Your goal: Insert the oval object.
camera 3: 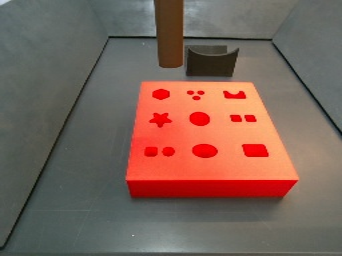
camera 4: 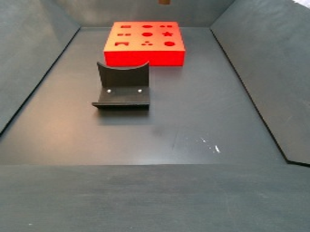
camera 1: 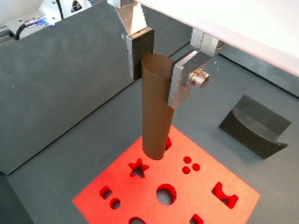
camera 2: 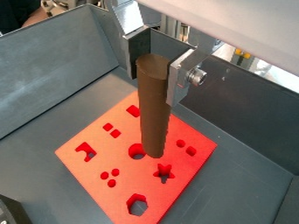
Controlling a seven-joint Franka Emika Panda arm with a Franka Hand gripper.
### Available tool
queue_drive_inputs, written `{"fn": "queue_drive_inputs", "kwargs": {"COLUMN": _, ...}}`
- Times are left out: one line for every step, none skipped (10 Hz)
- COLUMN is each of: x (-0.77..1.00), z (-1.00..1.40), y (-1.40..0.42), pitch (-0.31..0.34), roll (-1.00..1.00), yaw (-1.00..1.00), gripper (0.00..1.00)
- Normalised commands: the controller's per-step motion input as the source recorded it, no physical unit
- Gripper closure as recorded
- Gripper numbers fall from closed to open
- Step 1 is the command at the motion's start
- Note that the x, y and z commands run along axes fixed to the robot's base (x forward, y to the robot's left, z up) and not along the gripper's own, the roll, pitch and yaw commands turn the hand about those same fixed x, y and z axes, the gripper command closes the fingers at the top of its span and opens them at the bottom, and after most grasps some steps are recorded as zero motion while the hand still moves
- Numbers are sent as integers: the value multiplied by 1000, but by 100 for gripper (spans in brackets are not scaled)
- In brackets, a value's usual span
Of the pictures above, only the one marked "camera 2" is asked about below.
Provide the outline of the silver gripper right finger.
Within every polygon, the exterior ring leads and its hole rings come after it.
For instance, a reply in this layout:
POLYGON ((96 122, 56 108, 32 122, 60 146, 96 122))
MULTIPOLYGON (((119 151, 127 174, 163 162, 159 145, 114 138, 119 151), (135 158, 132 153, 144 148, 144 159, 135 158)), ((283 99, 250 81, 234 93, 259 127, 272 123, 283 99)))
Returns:
POLYGON ((174 107, 188 94, 190 85, 198 87, 207 78, 202 62, 223 46, 223 42, 203 33, 188 35, 191 48, 172 61, 168 68, 167 104, 174 107))

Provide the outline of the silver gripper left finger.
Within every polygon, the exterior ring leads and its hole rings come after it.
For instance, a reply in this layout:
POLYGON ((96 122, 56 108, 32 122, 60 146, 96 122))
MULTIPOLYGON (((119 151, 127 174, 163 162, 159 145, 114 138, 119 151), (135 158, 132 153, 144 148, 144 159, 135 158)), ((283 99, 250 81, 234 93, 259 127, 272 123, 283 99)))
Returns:
POLYGON ((136 78, 136 59, 150 52, 150 29, 144 25, 135 0, 107 0, 108 11, 114 16, 120 32, 122 50, 126 56, 126 70, 131 79, 136 78))

